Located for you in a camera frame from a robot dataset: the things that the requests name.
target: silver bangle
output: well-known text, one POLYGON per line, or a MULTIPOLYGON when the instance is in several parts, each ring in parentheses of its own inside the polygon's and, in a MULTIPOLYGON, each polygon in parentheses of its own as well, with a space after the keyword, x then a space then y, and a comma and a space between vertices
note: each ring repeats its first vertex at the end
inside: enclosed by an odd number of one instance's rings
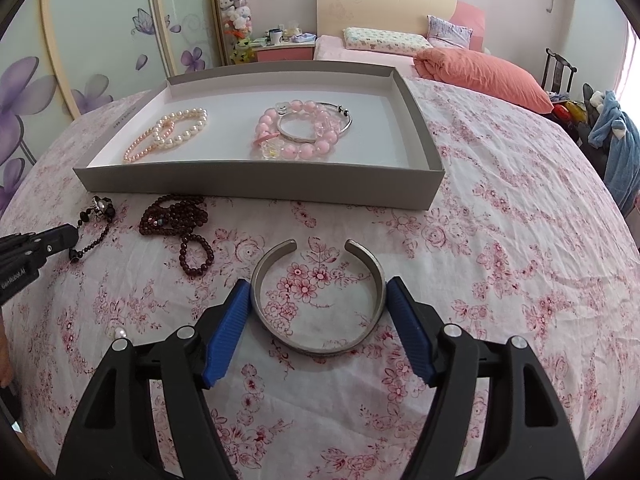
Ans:
MULTIPOLYGON (((349 113, 349 111, 344 108, 343 106, 340 105, 334 105, 331 103, 323 103, 323 102, 316 102, 316 104, 318 105, 323 105, 327 108, 332 108, 333 110, 338 112, 338 115, 346 117, 347 118, 347 123, 337 132, 338 137, 340 137, 349 126, 351 126, 351 123, 353 122, 353 120, 351 119, 351 114, 349 113)), ((287 132, 285 132, 282 129, 282 120, 292 114, 297 114, 299 112, 291 112, 288 111, 288 108, 286 106, 276 106, 276 111, 278 113, 278 120, 276 122, 276 129, 280 132, 280 135, 282 137, 284 137, 285 139, 287 139, 289 142, 295 142, 297 144, 306 144, 308 142, 314 142, 315 139, 311 139, 309 137, 297 137, 291 134, 288 134, 287 132)))
POLYGON ((359 243, 356 243, 353 240, 347 240, 345 242, 345 250, 349 251, 367 266, 367 269, 369 269, 369 271, 371 272, 373 280, 376 283, 376 304, 373 315, 364 332, 354 341, 340 346, 339 348, 331 348, 326 350, 320 348, 310 348, 308 346, 298 345, 277 332, 277 330, 274 329, 274 327, 266 319, 264 311, 262 310, 262 305, 260 304, 260 290, 262 288, 262 281, 267 275, 267 272, 275 262, 277 262, 286 254, 292 253, 297 248, 298 244, 295 240, 287 240, 286 242, 276 245, 273 249, 267 252, 255 266, 254 273, 251 276, 251 303, 254 306, 255 313, 258 315, 260 321, 266 327, 266 329, 271 332, 271 335, 273 335, 274 338, 300 353, 310 356, 333 356, 348 352, 349 350, 362 343, 367 338, 367 336, 369 336, 369 334, 373 332, 373 329, 375 329, 378 320, 382 315, 382 311, 385 309, 386 283, 382 266, 380 266, 380 263, 376 259, 376 257, 359 243))

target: pink floral pattern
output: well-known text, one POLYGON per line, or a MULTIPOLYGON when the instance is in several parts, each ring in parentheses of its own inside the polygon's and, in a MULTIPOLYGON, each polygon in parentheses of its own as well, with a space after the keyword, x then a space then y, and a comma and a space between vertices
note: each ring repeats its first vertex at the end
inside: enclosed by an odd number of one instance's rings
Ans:
MULTIPOLYGON (((353 238, 442 319, 487 340, 525 336, 571 421, 586 472, 598 466, 640 404, 640 258, 628 229, 554 124, 463 89, 408 84, 446 169, 430 211, 207 198, 210 220, 198 232, 215 262, 194 279, 178 266, 175 239, 138 235, 153 197, 110 194, 118 215, 105 241, 76 266, 52 256, 2 308, 22 428, 50 468, 114 326, 134 344, 165 338, 221 303, 236 279, 250 277, 264 252, 288 238, 298 250, 270 270, 262 298, 281 334, 304 341, 319 333, 318 345, 331 346, 366 326, 373 280, 342 248, 353 238)), ((0 235, 72 222, 87 207, 92 194, 72 167, 136 98, 69 127, 26 175, 0 235)), ((100 229, 85 226, 81 246, 100 229)), ((178 474, 161 391, 155 384, 158 442, 165 466, 178 474)), ((480 381, 459 473, 475 463, 486 391, 480 381)), ((347 355, 316 359, 274 340, 251 316, 227 376, 206 392, 244 480, 399 478, 431 399, 388 314, 347 355)))

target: headboard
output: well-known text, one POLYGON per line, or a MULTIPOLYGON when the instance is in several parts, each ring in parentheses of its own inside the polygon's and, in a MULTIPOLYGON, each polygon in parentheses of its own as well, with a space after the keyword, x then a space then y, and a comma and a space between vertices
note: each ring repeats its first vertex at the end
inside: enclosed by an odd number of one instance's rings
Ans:
POLYGON ((426 35, 431 14, 474 30, 472 50, 482 51, 484 10, 459 0, 316 0, 318 36, 342 36, 347 27, 426 35))

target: hand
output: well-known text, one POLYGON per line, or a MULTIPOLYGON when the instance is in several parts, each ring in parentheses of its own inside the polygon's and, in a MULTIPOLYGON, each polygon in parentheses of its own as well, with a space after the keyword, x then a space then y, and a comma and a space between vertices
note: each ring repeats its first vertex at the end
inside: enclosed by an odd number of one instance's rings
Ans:
POLYGON ((9 343, 4 333, 4 324, 0 318, 0 388, 5 388, 14 378, 14 369, 9 361, 9 343))

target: white pearl bracelet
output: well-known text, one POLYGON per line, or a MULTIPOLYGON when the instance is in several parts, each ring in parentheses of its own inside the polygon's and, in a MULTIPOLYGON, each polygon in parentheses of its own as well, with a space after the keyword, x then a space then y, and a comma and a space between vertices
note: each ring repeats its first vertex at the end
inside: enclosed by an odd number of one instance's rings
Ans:
POLYGON ((165 115, 156 123, 156 126, 153 127, 154 144, 158 148, 165 150, 174 148, 175 146, 182 144, 185 140, 191 139, 191 137, 202 131, 206 125, 207 111, 204 108, 192 108, 191 110, 165 115), (162 124, 166 121, 181 121, 187 119, 196 119, 196 123, 188 130, 184 130, 181 134, 176 135, 175 137, 165 138, 161 135, 162 124))
POLYGON ((131 145, 127 148, 127 151, 124 153, 123 161, 136 162, 137 160, 140 160, 140 158, 151 153, 153 150, 166 150, 169 148, 174 148, 175 146, 179 146, 185 140, 191 139, 191 137, 202 131, 206 125, 207 111, 204 108, 192 108, 191 110, 175 112, 162 116, 162 118, 154 126, 149 128, 146 132, 144 132, 131 143, 131 145), (188 130, 184 130, 183 133, 175 137, 171 137, 171 134, 175 129, 175 123, 177 121, 189 119, 196 120, 195 124, 188 130), (133 153, 133 151, 136 149, 136 146, 151 135, 153 135, 154 137, 153 143, 147 146, 141 152, 133 153))

